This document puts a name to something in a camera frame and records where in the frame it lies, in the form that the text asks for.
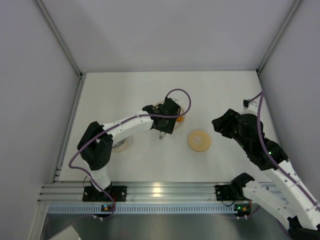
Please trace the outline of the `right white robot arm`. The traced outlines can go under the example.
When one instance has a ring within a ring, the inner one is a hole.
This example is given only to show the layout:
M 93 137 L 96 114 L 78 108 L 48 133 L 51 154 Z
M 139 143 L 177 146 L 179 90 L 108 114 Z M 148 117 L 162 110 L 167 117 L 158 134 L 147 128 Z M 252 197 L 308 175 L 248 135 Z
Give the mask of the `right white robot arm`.
M 265 137 L 260 116 L 248 109 L 242 113 L 228 109 L 211 123 L 215 132 L 239 144 L 250 162 L 272 180 L 285 200 L 263 188 L 245 172 L 229 184 L 233 198 L 256 202 L 283 225 L 293 240 L 318 240 L 320 206 L 310 200 L 311 193 L 306 190 L 285 151 Z

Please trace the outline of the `cream steel lunch container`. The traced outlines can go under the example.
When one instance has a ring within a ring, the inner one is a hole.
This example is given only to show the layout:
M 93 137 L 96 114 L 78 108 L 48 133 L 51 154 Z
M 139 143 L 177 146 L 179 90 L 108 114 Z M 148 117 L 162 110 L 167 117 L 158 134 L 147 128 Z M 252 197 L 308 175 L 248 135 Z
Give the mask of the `cream steel lunch container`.
M 128 147 L 128 143 L 129 141 L 127 138 L 122 139 L 112 147 L 112 152 L 113 153 L 123 152 Z

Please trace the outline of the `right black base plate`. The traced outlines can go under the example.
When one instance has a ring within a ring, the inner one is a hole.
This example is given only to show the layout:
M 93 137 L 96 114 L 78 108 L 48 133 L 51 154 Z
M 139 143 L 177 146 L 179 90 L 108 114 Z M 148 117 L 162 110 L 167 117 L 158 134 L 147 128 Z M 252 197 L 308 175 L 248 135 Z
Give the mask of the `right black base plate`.
M 232 184 L 216 185 L 215 194 L 218 201 L 242 201 L 245 199 L 241 189 Z

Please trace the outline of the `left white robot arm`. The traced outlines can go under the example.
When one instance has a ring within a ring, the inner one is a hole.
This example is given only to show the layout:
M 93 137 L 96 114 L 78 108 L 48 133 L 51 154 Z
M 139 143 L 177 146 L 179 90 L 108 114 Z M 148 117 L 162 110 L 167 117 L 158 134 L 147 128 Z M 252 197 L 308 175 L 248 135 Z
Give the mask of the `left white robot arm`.
M 137 133 L 157 130 L 172 134 L 177 118 L 184 113 L 177 100 L 165 98 L 157 105 L 146 105 L 135 115 L 108 124 L 94 121 L 89 124 L 77 150 L 85 161 L 91 185 L 97 192 L 110 192 L 111 181 L 107 173 L 107 164 L 111 159 L 113 147 L 119 142 Z

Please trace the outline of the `cream ceramic plate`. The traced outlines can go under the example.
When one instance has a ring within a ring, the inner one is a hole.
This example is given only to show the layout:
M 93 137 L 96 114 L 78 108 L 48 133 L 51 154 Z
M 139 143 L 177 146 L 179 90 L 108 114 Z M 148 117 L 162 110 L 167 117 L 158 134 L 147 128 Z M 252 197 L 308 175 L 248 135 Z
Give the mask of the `cream ceramic plate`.
M 180 107 L 180 111 L 178 113 L 178 115 L 181 115 L 181 114 L 184 114 L 185 113 L 185 110 L 183 108 L 183 106 L 181 105 L 181 103 L 179 102 L 178 99 L 176 98 L 171 98 L 176 104 L 179 105 Z M 164 103 L 164 101 L 160 101 L 158 103 L 155 104 L 156 107 L 158 107 L 159 105 L 162 105 Z M 185 116 L 180 116 L 176 119 L 175 121 L 175 125 L 174 125 L 174 130 L 178 129 L 183 123 L 184 123 L 184 120 L 185 120 Z

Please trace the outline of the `aluminium mounting rail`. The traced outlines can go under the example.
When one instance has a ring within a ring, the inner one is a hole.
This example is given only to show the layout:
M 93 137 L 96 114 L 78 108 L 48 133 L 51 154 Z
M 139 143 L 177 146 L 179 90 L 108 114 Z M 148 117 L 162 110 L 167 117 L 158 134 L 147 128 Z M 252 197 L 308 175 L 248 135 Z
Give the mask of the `aluminium mounting rail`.
M 87 196 L 89 181 L 57 181 L 40 188 L 38 203 L 80 203 Z M 217 203 L 216 185 L 226 182 L 113 182 L 123 186 L 118 196 L 126 204 Z

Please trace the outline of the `beige round lid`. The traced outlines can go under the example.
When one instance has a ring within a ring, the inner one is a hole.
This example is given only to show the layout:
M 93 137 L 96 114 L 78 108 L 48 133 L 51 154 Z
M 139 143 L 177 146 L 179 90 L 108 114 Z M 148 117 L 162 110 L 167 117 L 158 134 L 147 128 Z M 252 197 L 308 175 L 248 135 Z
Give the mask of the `beige round lid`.
M 204 130 L 194 130 L 187 138 L 189 147 L 196 152 L 205 152 L 212 145 L 210 135 Z

